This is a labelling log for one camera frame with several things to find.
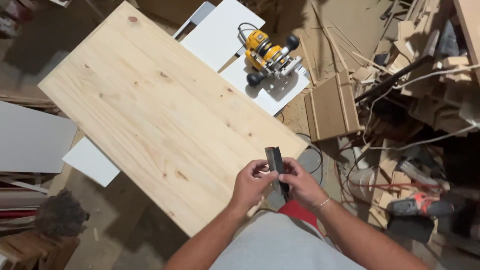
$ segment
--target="black knob handle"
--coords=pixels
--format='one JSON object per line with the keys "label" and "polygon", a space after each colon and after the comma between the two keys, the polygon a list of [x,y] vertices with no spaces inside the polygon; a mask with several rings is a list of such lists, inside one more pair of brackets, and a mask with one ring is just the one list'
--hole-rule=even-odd
{"label": "black knob handle", "polygon": [[290,51],[296,50],[299,47],[299,45],[300,45],[300,40],[298,39],[298,37],[294,35],[290,35],[287,37],[285,47],[287,47]]}
{"label": "black knob handle", "polygon": [[263,74],[261,73],[247,74],[247,82],[248,82],[248,85],[250,85],[251,87],[258,86],[263,81],[263,79],[265,79],[265,76],[263,76]]}

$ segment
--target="concrete floor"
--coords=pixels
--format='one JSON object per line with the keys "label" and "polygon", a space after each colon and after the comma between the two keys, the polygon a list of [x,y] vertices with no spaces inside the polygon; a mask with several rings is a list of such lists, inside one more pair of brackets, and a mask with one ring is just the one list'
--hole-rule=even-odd
{"label": "concrete floor", "polygon": [[[387,0],[319,2],[323,4],[322,14],[327,13],[330,19],[350,18],[339,19],[337,22],[339,27],[358,46],[364,46],[362,50],[373,52],[383,32],[378,16],[388,7]],[[46,8],[36,12],[35,20],[25,26],[22,36],[14,42],[0,40],[0,91],[43,96],[36,87],[37,83],[120,1],[94,3],[97,11],[84,0],[73,0],[67,9],[47,2]],[[288,31],[298,27],[299,23],[301,25],[303,21],[308,21],[309,15],[303,11],[308,3],[308,1],[284,1],[282,18],[288,20],[281,20],[279,29]],[[169,32],[178,27],[175,24],[170,26]],[[393,23],[392,27],[393,30],[389,32],[396,33],[396,23]],[[321,46],[319,48],[322,55],[326,48]],[[331,61],[327,59],[328,57],[331,58],[327,55],[323,60]],[[358,65],[350,57],[346,57],[346,61],[349,67],[354,68]],[[285,120],[291,121],[286,122],[286,125],[295,132],[308,133],[302,107],[303,98],[299,96],[289,105],[290,107],[284,110],[284,117]],[[332,139],[321,144],[324,152],[322,186],[339,201],[340,186],[332,171],[332,157],[344,143]],[[346,151],[341,160],[345,161],[348,167],[349,161],[353,160],[351,152]],[[303,153],[299,161],[309,171],[315,169],[320,162],[318,153],[313,150]],[[317,181],[322,178],[321,170],[317,170],[313,175]],[[82,242],[71,258],[66,268],[68,270],[159,269],[188,240],[185,233],[123,173],[119,174],[107,188],[102,188],[74,169],[67,182],[67,188],[72,190],[74,196],[92,215],[86,223],[86,230],[80,235]],[[272,193],[267,199],[267,204],[272,209],[280,208],[283,203],[283,199],[276,193]],[[422,246],[412,241],[405,242],[409,250],[413,250],[417,256],[429,262],[433,269],[479,268],[477,261],[450,249]]]}

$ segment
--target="person's left hand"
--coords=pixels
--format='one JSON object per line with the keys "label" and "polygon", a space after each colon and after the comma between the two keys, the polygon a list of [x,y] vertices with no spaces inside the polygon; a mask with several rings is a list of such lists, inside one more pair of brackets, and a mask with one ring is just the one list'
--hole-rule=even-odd
{"label": "person's left hand", "polygon": [[266,160],[252,160],[237,174],[233,196],[228,208],[241,215],[246,215],[252,207],[258,204],[264,190],[278,178],[277,171],[263,173],[268,172],[267,164]]}

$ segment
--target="hand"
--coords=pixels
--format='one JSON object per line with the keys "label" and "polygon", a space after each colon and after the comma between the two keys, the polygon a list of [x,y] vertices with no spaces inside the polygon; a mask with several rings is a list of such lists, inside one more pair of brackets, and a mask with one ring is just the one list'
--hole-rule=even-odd
{"label": "hand", "polygon": [[233,209],[241,215],[247,212],[262,199],[264,190],[278,178],[278,172],[273,171],[269,174],[266,160],[252,160],[243,168],[233,189],[233,196],[228,204],[228,208]]}
{"label": "hand", "polygon": [[315,179],[292,158],[283,158],[285,174],[279,180],[290,186],[290,194],[310,212],[316,211],[327,198],[327,193]]}

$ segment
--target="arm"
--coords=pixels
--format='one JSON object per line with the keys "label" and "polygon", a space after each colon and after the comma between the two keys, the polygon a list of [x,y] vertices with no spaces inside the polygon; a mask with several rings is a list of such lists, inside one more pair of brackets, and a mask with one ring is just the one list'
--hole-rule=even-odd
{"label": "arm", "polygon": [[232,241],[247,212],[278,177],[277,172],[262,173],[268,171],[266,164],[266,160],[254,160],[239,172],[227,207],[170,258],[165,270],[207,270],[212,266]]}
{"label": "arm", "polygon": [[280,181],[290,185],[293,197],[320,220],[345,256],[369,270],[428,269],[413,254],[385,234],[364,223],[329,196],[294,159],[283,160],[287,173]]}

